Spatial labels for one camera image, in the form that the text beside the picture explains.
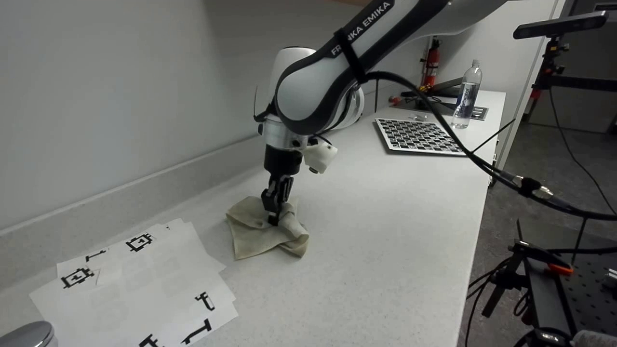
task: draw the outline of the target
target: gray floor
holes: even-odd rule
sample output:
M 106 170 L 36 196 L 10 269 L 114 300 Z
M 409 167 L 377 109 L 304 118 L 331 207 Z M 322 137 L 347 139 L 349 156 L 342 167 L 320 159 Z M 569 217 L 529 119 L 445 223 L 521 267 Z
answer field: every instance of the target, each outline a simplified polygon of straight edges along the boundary
M 609 202 L 617 209 L 617 136 L 566 131 L 570 148 L 599 182 Z M 610 213 L 591 179 L 572 161 L 555 128 L 521 124 L 505 169 L 535 178 L 575 206 Z M 482 217 L 471 278 L 494 268 L 508 256 L 507 246 L 516 236 L 516 219 L 533 217 L 578 229 L 581 219 L 527 200 L 499 183 L 489 190 Z M 587 233 L 617 240 L 617 223 L 590 221 Z M 506 293 L 490 319 L 480 318 L 492 285 L 487 287 L 471 323 L 469 346 L 513 346 L 529 330 L 512 309 L 520 292 Z M 464 346 L 465 330 L 473 300 L 467 301 L 458 339 Z

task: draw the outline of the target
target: paper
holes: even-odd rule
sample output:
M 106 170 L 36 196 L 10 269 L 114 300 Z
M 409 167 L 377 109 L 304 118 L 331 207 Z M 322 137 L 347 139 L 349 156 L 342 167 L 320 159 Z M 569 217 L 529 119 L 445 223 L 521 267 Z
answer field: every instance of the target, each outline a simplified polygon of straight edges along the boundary
M 62 346 L 187 346 L 238 316 L 224 267 L 174 220 L 58 264 L 30 297 Z

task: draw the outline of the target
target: cloth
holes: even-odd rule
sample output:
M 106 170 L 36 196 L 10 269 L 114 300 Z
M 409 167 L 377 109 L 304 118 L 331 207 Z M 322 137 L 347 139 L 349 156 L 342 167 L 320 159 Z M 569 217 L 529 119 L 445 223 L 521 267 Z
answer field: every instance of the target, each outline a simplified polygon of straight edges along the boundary
M 227 222 L 233 237 L 236 260 L 244 259 L 274 247 L 302 257 L 307 251 L 309 233 L 296 218 L 298 198 L 283 203 L 278 226 L 268 223 L 268 212 L 262 200 L 255 196 L 240 201 L 230 208 Z

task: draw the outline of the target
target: fire extinguisher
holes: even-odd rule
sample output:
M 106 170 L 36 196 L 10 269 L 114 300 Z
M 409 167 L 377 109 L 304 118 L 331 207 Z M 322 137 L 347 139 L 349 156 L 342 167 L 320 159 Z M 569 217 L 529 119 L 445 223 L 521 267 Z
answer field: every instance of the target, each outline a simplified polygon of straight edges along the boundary
M 427 89 L 430 89 L 435 85 L 437 69 L 439 68 L 439 45 L 439 40 L 434 38 L 431 49 L 428 50 L 426 59 L 423 59 L 423 61 L 426 62 L 426 65 L 424 66 L 424 82 L 422 85 Z

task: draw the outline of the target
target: bottle label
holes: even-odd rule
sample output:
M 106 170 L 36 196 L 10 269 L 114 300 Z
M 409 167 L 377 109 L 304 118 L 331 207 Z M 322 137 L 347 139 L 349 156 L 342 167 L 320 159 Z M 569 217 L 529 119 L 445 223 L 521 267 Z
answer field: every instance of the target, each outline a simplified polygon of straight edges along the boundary
M 454 117 L 471 118 L 479 89 L 480 85 L 477 83 L 463 82 L 461 84 L 461 92 L 458 94 L 457 108 L 454 111 Z

